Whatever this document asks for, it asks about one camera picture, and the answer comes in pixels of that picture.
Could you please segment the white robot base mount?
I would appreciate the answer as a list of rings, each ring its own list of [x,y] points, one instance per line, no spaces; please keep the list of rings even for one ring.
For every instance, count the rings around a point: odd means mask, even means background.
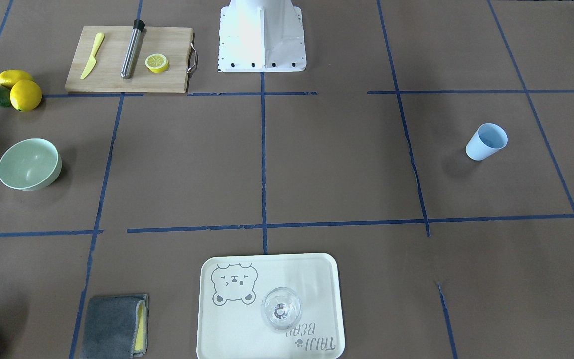
[[[306,70],[303,16],[290,0],[231,0],[219,20],[219,72]]]

